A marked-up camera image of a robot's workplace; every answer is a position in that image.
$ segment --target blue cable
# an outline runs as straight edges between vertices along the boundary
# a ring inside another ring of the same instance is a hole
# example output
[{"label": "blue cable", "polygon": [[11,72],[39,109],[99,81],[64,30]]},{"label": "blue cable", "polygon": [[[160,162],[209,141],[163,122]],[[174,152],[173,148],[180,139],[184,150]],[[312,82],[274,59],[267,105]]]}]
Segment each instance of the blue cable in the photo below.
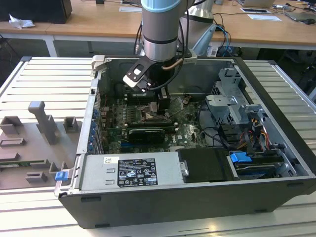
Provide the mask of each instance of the blue cable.
[{"label": "blue cable", "polygon": [[229,40],[229,39],[228,39],[228,35],[227,35],[226,31],[225,31],[222,27],[220,27],[220,26],[218,26],[218,25],[217,25],[217,27],[222,30],[222,32],[225,34],[226,39],[227,39],[227,46],[226,46],[226,49],[225,49],[225,51],[224,51],[224,53],[223,53],[223,57],[224,57],[225,54],[226,54],[226,52],[227,52],[227,49],[228,49],[228,45],[229,45],[228,40]]}]

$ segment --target computer motherboard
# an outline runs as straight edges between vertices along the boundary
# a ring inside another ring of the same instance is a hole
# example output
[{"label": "computer motherboard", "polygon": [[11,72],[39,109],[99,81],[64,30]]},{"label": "computer motherboard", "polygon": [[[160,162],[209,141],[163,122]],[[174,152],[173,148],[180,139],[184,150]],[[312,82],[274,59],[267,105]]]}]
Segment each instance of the computer motherboard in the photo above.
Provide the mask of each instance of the computer motherboard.
[{"label": "computer motherboard", "polygon": [[201,102],[189,100],[171,96],[169,109],[159,114],[156,102],[146,104],[137,98],[133,104],[127,99],[107,98],[101,107],[104,152],[174,152],[180,148],[207,147],[197,123]]}]

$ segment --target sticker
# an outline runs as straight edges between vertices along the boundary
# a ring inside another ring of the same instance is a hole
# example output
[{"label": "sticker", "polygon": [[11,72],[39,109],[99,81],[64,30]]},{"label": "sticker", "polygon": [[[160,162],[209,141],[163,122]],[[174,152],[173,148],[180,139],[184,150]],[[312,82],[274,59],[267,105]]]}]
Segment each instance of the sticker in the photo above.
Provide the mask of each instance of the sticker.
[{"label": "sticker", "polygon": [[118,159],[118,186],[158,185],[156,161],[152,159]]},{"label": "sticker", "polygon": [[119,161],[119,157],[104,157],[104,164],[117,164]]}]

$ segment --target table leg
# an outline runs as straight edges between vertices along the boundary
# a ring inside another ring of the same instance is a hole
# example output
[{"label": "table leg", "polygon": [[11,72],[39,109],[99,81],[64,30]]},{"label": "table leg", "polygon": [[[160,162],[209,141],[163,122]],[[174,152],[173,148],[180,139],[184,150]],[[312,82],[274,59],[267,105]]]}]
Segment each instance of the table leg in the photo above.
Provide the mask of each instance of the table leg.
[{"label": "table leg", "polygon": [[53,36],[45,36],[44,40],[46,42],[46,46],[51,57],[59,57],[59,54],[54,45],[54,37]]},{"label": "table leg", "polygon": [[93,53],[92,42],[88,41],[87,43],[88,43],[88,52]]}]

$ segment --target copper pipe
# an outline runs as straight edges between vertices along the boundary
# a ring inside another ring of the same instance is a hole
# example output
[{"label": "copper pipe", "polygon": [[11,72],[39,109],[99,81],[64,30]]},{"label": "copper pipe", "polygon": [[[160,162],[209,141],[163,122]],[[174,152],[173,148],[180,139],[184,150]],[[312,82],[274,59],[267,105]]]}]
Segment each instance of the copper pipe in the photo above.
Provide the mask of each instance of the copper pipe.
[{"label": "copper pipe", "polygon": [[171,69],[174,69],[176,66],[178,66],[180,63],[183,62],[183,58],[180,58],[178,61],[176,61],[174,64],[166,67],[166,66],[162,66],[162,69],[165,71],[170,71]]}]

